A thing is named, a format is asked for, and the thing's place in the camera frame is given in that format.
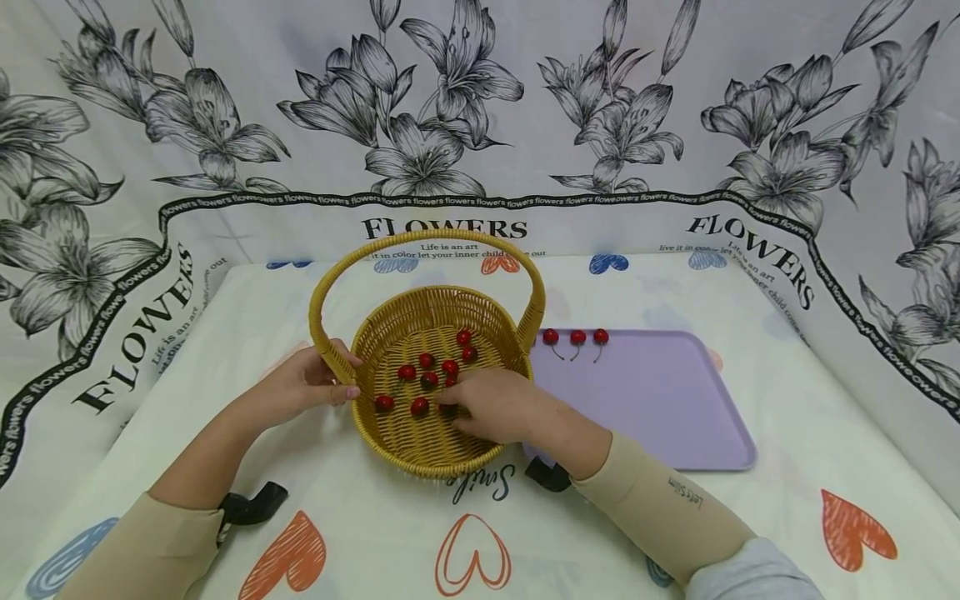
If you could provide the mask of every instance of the fabric backdrop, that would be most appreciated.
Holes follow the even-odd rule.
[[[960,509],[957,13],[0,0],[0,581],[230,266],[447,224],[725,253]]]

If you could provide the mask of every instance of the wicker basket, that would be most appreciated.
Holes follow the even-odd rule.
[[[360,325],[353,340],[353,353],[362,358],[364,364],[355,369],[333,348],[324,331],[322,308],[334,281],[350,265],[373,252],[440,238],[493,246],[526,268],[533,291],[519,326],[514,325],[499,303],[474,290],[450,285],[413,289],[381,304]],[[443,360],[454,359],[463,371],[502,367],[533,379],[529,352],[540,329],[545,304],[546,294],[537,267],[515,246],[475,231],[436,229],[377,240],[351,252],[317,284],[308,319],[314,344],[337,381],[360,387],[361,395],[353,401],[352,410],[353,421],[364,441],[396,467],[420,477],[448,479],[482,467],[499,454],[503,446],[472,438],[450,424],[455,417],[441,414],[434,401],[444,388],[443,381],[433,391],[422,390],[423,369],[418,357],[423,352],[433,354],[437,359],[437,373]],[[456,335],[461,329],[470,331],[471,344],[479,353],[470,365],[460,360],[461,348]],[[396,372],[402,365],[413,365],[417,379],[401,384]],[[373,401],[379,395],[394,397],[396,405],[392,411],[376,411]],[[413,417],[409,408],[417,396],[426,396],[430,408],[426,415]],[[463,408],[458,411],[459,416],[466,415]]]

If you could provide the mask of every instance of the purple tray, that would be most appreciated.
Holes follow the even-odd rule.
[[[558,329],[554,355],[538,337],[530,352],[537,385],[625,436],[677,470],[746,470],[756,446],[704,344],[685,331],[608,330],[599,349],[592,329],[580,355],[571,329]],[[554,462],[524,446],[531,459]]]

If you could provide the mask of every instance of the grey sleeve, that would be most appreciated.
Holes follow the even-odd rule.
[[[820,590],[773,542],[754,538],[732,558],[693,575],[686,600],[823,600]]]

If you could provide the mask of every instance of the beige arm sleeve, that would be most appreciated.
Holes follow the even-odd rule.
[[[604,466],[573,485],[681,586],[756,536],[719,500],[616,432]]]
[[[144,493],[57,600],[182,600],[217,555],[223,511],[188,511]]]

